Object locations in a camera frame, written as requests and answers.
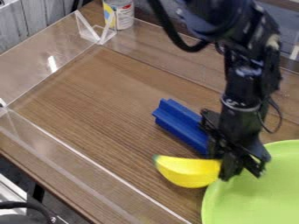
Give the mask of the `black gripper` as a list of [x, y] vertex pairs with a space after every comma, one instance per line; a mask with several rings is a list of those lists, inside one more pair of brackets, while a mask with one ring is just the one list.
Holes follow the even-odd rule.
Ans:
[[200, 111], [200, 129], [208, 135], [208, 158], [221, 159], [219, 178], [228, 181], [247, 169], [259, 178], [271, 155], [259, 133], [265, 120], [268, 103], [251, 108], [235, 108], [221, 103], [220, 112]]

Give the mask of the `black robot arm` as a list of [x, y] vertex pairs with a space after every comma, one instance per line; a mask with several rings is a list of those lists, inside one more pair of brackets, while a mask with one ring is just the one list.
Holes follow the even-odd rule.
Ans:
[[259, 133], [275, 132], [265, 119], [281, 81], [276, 21], [255, 0], [177, 0], [177, 5], [177, 16], [200, 39], [199, 44], [180, 44], [180, 48], [197, 52], [212, 42], [224, 56], [220, 112], [200, 112], [208, 151], [221, 160], [219, 178], [229, 180], [243, 170], [257, 177], [271, 160]]

